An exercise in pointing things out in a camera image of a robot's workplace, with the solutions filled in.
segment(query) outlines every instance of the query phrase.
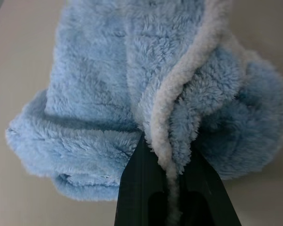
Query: plush fabric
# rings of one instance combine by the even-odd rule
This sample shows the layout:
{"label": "plush fabric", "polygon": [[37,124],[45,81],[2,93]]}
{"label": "plush fabric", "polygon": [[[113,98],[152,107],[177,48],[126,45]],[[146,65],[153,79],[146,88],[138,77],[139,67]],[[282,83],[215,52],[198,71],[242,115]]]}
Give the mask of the plush fabric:
{"label": "plush fabric", "polygon": [[283,144],[283,80],[228,30],[230,2],[70,0],[50,85],[6,131],[27,171],[114,200],[142,132],[171,206],[191,142],[222,179],[261,170]]}

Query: beige surface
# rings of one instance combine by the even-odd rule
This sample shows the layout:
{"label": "beige surface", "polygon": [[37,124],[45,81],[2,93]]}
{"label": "beige surface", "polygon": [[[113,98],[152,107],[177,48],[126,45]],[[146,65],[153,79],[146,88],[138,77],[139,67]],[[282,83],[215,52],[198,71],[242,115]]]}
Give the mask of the beige surface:
{"label": "beige surface", "polygon": [[[4,129],[47,86],[64,0],[5,0],[0,10],[0,226],[111,226],[115,203],[76,202],[29,176],[5,145]],[[283,0],[236,0],[241,42],[283,73]],[[283,150],[262,173],[227,182],[243,226],[283,226]]]}

